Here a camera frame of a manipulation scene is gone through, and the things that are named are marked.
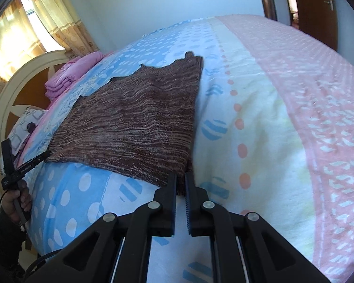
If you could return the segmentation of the left hand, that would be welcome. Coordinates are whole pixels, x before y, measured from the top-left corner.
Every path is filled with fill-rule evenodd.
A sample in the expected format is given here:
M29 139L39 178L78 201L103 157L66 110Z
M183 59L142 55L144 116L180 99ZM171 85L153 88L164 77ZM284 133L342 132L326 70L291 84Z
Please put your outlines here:
M27 182L22 180L18 183L19 190L9 190L2 199L2 208L4 213L14 223L21 222L21 216L16 209L15 203L18 203L22 212L28 213L32 207L32 198L27 186Z

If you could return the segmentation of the dark left forearm sleeve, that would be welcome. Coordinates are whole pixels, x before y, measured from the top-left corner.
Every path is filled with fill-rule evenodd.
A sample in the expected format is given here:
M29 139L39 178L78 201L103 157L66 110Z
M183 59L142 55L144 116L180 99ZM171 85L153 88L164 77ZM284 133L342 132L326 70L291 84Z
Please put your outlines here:
M25 232L0 207L0 282L21 282L25 270L19 264L19 255L25 241Z

